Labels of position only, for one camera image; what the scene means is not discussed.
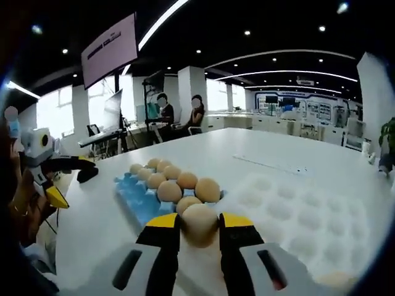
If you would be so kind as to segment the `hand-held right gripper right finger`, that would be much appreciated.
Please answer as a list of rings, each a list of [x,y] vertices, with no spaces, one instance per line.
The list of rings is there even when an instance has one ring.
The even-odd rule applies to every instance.
[[[219,216],[221,270],[228,295],[317,295],[306,266],[276,243],[261,238],[253,222]]]

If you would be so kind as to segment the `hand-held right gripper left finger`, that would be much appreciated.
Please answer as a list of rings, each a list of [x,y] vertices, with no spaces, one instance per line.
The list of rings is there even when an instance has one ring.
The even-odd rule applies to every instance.
[[[178,272],[180,216],[149,221],[136,242],[113,251],[89,283],[90,295],[172,295]]]

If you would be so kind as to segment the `person's left hand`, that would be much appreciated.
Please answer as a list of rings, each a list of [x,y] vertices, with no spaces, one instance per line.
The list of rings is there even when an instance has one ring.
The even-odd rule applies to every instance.
[[[35,189],[18,188],[8,208],[18,228],[38,229],[42,223],[41,210],[45,205],[46,198]]]

